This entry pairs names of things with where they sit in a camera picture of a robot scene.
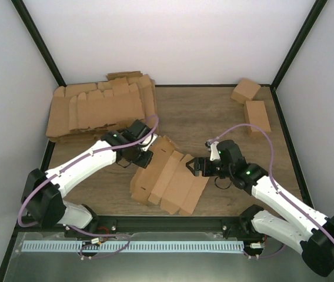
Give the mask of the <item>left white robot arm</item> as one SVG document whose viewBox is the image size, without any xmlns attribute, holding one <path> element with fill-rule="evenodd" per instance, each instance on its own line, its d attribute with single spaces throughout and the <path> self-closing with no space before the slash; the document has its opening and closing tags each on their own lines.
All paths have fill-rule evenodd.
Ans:
<svg viewBox="0 0 334 282">
<path fill-rule="evenodd" d="M 104 167 L 125 160 L 129 165 L 147 168 L 153 156 L 150 147 L 157 139 L 156 127 L 136 120 L 125 130 L 106 132 L 89 149 L 66 163 L 42 171 L 34 169 L 26 179 L 17 222 L 22 227 L 39 225 L 42 228 L 57 224 L 79 230 L 93 237 L 99 230 L 98 215 L 85 204 L 73 204 L 64 198 L 83 180 Z M 31 224 L 22 221 L 28 212 Z"/>
</svg>

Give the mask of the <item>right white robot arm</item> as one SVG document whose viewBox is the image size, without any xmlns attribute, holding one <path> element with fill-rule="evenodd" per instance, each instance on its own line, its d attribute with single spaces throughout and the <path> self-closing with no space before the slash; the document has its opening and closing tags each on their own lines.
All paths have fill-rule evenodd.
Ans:
<svg viewBox="0 0 334 282">
<path fill-rule="evenodd" d="M 271 178 L 258 164 L 249 163 L 233 140 L 207 142 L 211 155 L 186 162 L 194 176 L 229 179 L 238 189 L 262 201 L 278 216 L 253 205 L 242 213 L 241 232 L 273 237 L 301 255 L 316 274 L 327 277 L 334 270 L 334 216 L 309 207 Z"/>
</svg>

